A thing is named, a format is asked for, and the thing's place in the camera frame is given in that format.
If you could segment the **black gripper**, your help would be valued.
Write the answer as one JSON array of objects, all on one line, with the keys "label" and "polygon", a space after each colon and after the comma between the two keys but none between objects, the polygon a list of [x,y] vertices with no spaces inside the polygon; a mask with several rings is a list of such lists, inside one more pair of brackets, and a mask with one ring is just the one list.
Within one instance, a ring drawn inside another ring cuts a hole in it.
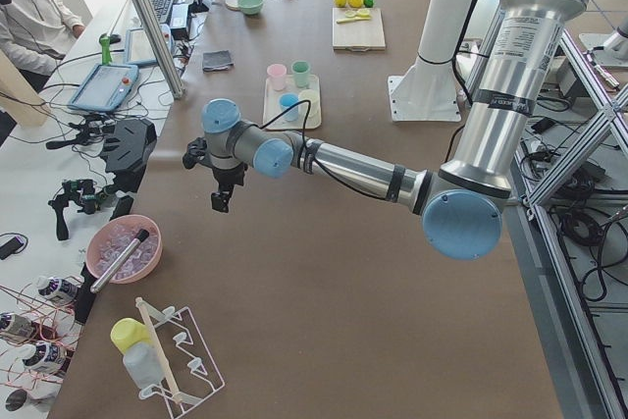
[{"label": "black gripper", "polygon": [[244,186],[245,167],[236,166],[231,169],[212,169],[213,177],[218,183],[218,190],[211,193],[211,206],[214,211],[228,213],[229,202],[236,185]]}]

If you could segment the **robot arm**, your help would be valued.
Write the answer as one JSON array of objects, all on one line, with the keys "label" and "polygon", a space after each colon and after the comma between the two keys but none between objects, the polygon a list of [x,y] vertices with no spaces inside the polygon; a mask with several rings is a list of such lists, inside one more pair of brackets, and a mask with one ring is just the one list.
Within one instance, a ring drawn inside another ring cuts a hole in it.
[{"label": "robot arm", "polygon": [[290,168],[324,174],[363,195],[407,206],[441,254],[473,260],[501,235],[509,165],[548,74],[566,23],[589,0],[500,0],[503,12],[453,156],[436,172],[415,172],[296,131],[272,132],[217,98],[202,109],[205,158],[222,181],[253,169],[270,178]]}]

